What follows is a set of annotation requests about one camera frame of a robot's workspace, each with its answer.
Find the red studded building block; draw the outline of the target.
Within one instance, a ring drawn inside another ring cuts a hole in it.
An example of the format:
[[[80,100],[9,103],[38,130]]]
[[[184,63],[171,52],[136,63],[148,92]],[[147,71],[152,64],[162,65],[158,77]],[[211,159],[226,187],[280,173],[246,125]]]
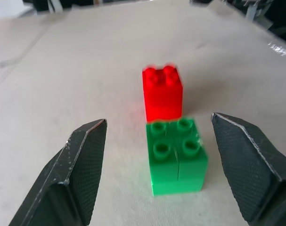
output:
[[[147,122],[182,116],[183,85],[176,65],[148,66],[142,70]]]

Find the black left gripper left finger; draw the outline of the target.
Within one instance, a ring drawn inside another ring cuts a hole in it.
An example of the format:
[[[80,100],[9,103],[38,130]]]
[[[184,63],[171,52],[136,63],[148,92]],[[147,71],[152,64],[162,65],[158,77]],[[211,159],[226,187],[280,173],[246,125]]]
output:
[[[9,226],[89,226],[98,194],[107,121],[83,124],[44,166]]]

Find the green studded building block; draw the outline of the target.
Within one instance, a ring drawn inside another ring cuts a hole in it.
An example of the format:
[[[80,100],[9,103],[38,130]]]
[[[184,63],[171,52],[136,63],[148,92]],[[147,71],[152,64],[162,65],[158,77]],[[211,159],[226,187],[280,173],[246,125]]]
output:
[[[153,195],[201,191],[208,156],[195,120],[154,121],[146,134]]]

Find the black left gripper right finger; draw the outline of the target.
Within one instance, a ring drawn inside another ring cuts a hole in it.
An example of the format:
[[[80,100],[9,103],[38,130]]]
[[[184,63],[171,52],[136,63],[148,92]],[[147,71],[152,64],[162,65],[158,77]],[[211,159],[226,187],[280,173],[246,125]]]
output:
[[[249,226],[286,226],[286,157],[255,125],[213,113],[221,163]]]

